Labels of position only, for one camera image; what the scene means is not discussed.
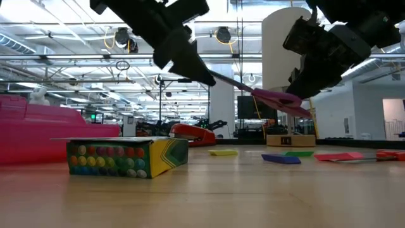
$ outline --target yellow block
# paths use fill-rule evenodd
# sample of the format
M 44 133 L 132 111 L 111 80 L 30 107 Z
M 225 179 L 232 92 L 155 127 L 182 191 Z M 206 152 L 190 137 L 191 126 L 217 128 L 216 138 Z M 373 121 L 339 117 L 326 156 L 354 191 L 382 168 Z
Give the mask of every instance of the yellow block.
M 213 156 L 228 156 L 228 155 L 237 155 L 238 151 L 234 149 L 223 149 L 223 150 L 209 150 L 210 155 Z

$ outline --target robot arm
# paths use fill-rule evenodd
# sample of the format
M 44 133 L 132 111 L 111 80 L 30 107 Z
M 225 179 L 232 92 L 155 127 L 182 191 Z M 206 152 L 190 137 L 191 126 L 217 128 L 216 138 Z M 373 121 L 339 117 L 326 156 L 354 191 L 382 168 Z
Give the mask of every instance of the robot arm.
M 301 69 L 294 69 L 288 93 L 301 99 L 337 85 L 351 66 L 367 59 L 371 48 L 401 41 L 395 24 L 405 20 L 405 0 L 306 0 L 313 9 L 308 21 L 298 19 L 283 46 L 301 55 Z M 336 25 L 325 31 L 316 22 L 317 9 Z
M 153 59 L 163 68 L 172 60 L 170 72 L 215 85 L 212 74 L 197 53 L 196 41 L 189 43 L 191 29 L 183 23 L 209 11 L 206 0 L 90 0 L 101 14 L 107 7 L 154 48 Z M 337 85 L 350 67 L 367 59 L 371 48 L 383 48 L 401 40 L 396 23 L 405 20 L 405 0 L 306 0 L 313 9 L 311 19 L 296 21 L 283 46 L 300 54 L 301 68 L 291 73 L 287 93 L 301 99 Z M 317 8 L 330 23 L 325 31 L 316 21 Z

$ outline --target box flap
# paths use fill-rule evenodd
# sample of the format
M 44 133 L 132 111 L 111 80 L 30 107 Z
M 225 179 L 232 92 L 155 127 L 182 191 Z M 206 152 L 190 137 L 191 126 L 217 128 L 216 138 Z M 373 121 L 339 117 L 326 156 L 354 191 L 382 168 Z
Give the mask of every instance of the box flap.
M 170 137 L 71 137 L 51 140 L 146 143 L 166 139 L 170 139 Z

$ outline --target green block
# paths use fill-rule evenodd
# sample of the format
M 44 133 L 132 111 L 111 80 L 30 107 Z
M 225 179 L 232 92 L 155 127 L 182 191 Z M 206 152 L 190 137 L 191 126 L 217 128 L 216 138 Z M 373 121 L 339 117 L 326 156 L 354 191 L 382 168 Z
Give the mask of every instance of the green block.
M 285 156 L 312 156 L 314 151 L 288 151 L 285 152 Z

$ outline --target blue block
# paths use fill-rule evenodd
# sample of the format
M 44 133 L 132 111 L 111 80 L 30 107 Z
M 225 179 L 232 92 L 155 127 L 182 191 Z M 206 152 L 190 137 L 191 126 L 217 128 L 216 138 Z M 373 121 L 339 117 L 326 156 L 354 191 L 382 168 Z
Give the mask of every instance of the blue block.
M 261 157 L 268 162 L 275 162 L 280 164 L 301 164 L 301 160 L 296 156 L 261 155 Z

